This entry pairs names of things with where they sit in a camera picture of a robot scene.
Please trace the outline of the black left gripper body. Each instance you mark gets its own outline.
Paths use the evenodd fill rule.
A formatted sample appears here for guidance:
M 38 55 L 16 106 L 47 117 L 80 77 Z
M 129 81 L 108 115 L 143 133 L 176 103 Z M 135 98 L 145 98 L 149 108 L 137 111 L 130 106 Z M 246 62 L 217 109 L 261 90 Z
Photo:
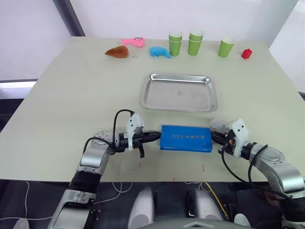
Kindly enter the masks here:
M 138 149 L 140 153 L 140 158 L 145 157 L 144 148 L 142 145 L 142 138 L 144 137 L 143 132 L 140 132 L 138 134 L 134 134 L 132 137 L 132 147 L 133 149 Z

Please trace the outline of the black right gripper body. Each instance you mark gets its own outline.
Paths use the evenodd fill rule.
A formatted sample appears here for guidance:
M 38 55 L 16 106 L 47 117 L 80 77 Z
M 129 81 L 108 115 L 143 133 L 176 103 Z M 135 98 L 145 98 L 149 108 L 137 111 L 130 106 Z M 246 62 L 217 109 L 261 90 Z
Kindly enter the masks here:
M 233 132 L 229 132 L 222 136 L 222 147 L 218 150 L 218 153 L 233 153 L 235 148 L 235 134 Z

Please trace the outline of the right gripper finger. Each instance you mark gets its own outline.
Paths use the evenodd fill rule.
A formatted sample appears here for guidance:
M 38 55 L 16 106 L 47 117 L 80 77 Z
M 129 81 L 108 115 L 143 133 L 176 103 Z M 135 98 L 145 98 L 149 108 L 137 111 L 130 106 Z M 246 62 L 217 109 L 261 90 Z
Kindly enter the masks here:
M 229 132 L 228 123 L 222 119 L 214 119 L 210 121 L 211 132 L 227 134 Z
M 217 144 L 220 144 L 222 146 L 225 145 L 226 134 L 223 134 L 223 133 L 220 133 L 220 132 L 211 132 L 211 138 Z

